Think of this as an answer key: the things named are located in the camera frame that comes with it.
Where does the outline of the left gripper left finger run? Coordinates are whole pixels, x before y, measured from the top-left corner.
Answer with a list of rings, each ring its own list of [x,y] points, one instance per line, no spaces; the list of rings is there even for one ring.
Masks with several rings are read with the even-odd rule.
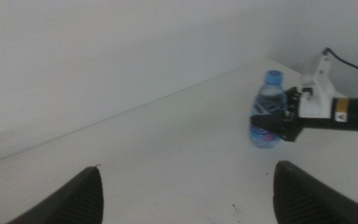
[[[101,224],[104,213],[103,184],[99,169],[87,167],[13,224]]]

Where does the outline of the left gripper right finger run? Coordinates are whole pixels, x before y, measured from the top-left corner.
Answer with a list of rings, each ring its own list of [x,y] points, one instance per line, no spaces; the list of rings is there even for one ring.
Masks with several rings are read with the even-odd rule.
[[[358,223],[358,203],[289,161],[275,166],[273,210],[278,223]]]

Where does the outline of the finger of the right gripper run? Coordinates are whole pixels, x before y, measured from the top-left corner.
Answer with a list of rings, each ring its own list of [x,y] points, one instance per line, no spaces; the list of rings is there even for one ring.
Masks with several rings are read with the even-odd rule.
[[[288,130],[284,119],[284,114],[253,115],[250,117],[250,123],[274,134],[284,134]]]

